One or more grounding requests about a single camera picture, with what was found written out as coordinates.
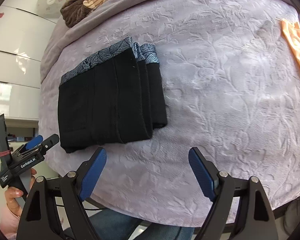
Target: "blue jeans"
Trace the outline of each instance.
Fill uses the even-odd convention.
[[[123,215],[111,209],[104,209],[90,217],[94,230],[102,240],[128,240],[142,219]],[[194,228],[167,226],[152,223],[135,240],[190,240]],[[64,233],[74,239],[71,228]]]

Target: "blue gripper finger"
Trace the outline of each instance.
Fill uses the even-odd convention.
[[[30,150],[33,147],[36,147],[39,143],[43,141],[42,135],[38,135],[37,137],[33,138],[30,142],[26,144],[26,150]]]
[[[91,196],[92,191],[101,175],[101,172],[106,165],[106,161],[107,153],[106,150],[102,148],[82,179],[81,190],[79,193],[79,199],[81,201],[84,201],[87,197]]]
[[[209,174],[207,168],[203,164],[200,157],[195,152],[194,148],[191,148],[189,151],[189,164],[192,168],[192,171],[199,183],[199,186],[205,197],[209,198],[210,201],[214,202],[217,198],[214,189],[215,182]]]

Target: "black cable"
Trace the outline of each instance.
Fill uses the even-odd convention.
[[[58,204],[56,204],[56,206],[57,207],[65,207],[64,205],[58,205]],[[96,208],[96,209],[94,209],[94,208],[85,208],[84,210],[97,211],[97,210],[104,210],[104,209],[106,209],[106,208]]]

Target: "red rubber band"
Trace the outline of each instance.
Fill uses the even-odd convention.
[[[6,155],[8,155],[8,154],[10,154],[10,153],[11,153],[10,150],[5,151],[5,152],[0,152],[0,157],[6,156]]]

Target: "gray handle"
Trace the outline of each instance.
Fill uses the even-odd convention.
[[[22,173],[21,175],[19,175],[21,182],[23,184],[23,186],[25,186],[28,194],[30,192],[30,181],[31,181],[31,169],[25,171],[24,173]],[[23,209],[23,207],[25,206],[25,200],[22,197],[18,197],[16,198],[19,206]]]

